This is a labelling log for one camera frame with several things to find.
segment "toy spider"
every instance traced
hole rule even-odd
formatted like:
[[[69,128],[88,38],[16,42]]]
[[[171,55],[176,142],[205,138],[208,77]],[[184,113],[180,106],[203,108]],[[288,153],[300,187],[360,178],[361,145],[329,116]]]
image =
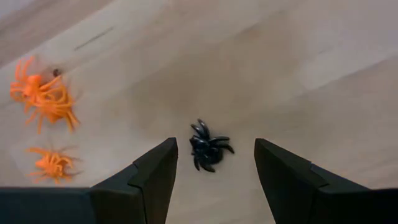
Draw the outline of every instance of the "toy spider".
[[[211,165],[217,164],[223,159],[223,149],[235,152],[229,144],[225,143],[225,141],[229,141],[229,137],[210,138],[210,132],[205,122],[201,119],[198,119],[198,122],[200,128],[194,124],[191,124],[191,127],[199,136],[193,135],[189,139],[193,149],[193,163],[197,170],[200,170],[199,166],[201,166],[208,172],[215,172]]]
[[[41,92],[49,90],[53,85],[60,81],[60,77],[57,77],[51,82],[42,85],[43,77],[41,75],[34,74],[28,76],[26,71],[33,59],[34,58],[31,57],[28,59],[28,61],[26,61],[24,67],[22,68],[22,76],[20,76],[22,61],[19,61],[17,65],[15,72],[15,79],[17,82],[11,83],[10,88],[10,96],[16,101],[36,103]]]
[[[60,152],[53,152],[37,147],[28,149],[29,152],[35,152],[43,156],[36,161],[35,165],[42,171],[32,172],[29,175],[41,175],[35,181],[40,181],[46,178],[53,178],[56,184],[60,183],[60,179],[70,180],[72,175],[65,173],[65,168],[73,168],[72,158],[64,156]]]
[[[42,128],[43,119],[46,117],[50,123],[54,124],[57,120],[65,118],[69,127],[70,132],[75,129],[76,125],[79,125],[79,120],[72,112],[73,99],[68,95],[67,89],[64,84],[60,84],[59,87],[53,88],[49,91],[39,93],[39,97],[36,103],[27,103],[26,109],[29,109],[30,105],[34,105],[37,108],[32,113],[30,118],[26,121],[29,124],[37,115],[39,116],[39,125],[37,132],[40,134]]]

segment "wooden floor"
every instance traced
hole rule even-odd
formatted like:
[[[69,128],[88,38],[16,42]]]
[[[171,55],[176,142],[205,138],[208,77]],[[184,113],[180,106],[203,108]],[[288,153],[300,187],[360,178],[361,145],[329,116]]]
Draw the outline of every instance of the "wooden floor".
[[[398,1],[71,1],[84,9],[76,17],[55,2],[10,15],[31,12],[28,25],[23,15],[0,21],[0,185],[53,186],[26,177],[31,146],[78,146],[70,153],[83,173],[64,185],[91,186],[176,136],[167,223],[273,223],[255,138],[367,187],[398,187]],[[59,27],[47,30],[40,15]],[[62,67],[80,96],[74,134],[46,123],[36,135],[9,99],[17,59],[30,55],[32,70]],[[193,166],[197,118],[236,150],[215,174]]]

